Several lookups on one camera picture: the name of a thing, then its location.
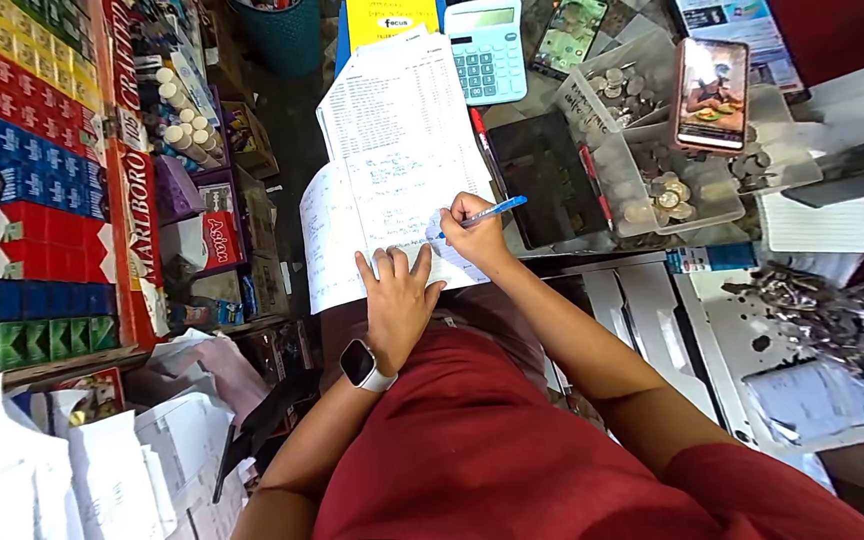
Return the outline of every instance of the pink phone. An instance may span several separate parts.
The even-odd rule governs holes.
[[[749,46],[687,37],[678,43],[676,81],[675,146],[740,154],[745,148]]]

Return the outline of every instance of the teal basket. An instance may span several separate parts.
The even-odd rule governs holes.
[[[266,11],[229,0],[266,68],[283,77],[300,77],[322,63],[318,0]]]

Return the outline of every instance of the watch face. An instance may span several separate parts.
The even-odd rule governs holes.
[[[376,360],[361,339],[353,339],[339,360],[342,371],[354,387],[362,385],[376,367]]]

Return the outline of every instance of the red pen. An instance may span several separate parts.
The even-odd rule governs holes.
[[[482,122],[482,114],[479,114],[479,111],[473,106],[468,109],[468,115],[472,118],[472,129],[474,129],[475,136],[479,139],[479,147],[482,150],[482,159],[486,162],[488,173],[491,174],[493,180],[498,182],[498,162],[492,153],[492,148],[489,147],[489,140],[486,138],[486,126]]]
[[[609,201],[606,199],[606,196],[602,194],[602,190],[599,189],[599,178],[595,176],[593,155],[589,153],[589,145],[585,142],[582,142],[582,144],[579,145],[579,158],[582,160],[582,167],[585,168],[585,174],[588,175],[588,182],[592,184],[592,191],[595,192],[595,196],[599,199],[599,205],[602,207],[602,212],[606,215],[608,228],[611,231],[614,231],[612,211],[609,210]]]

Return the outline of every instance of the smartwatch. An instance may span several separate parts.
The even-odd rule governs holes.
[[[342,372],[353,387],[365,388],[372,392],[385,392],[398,378],[399,374],[386,376],[378,372],[376,355],[361,339],[353,339],[339,359]]]

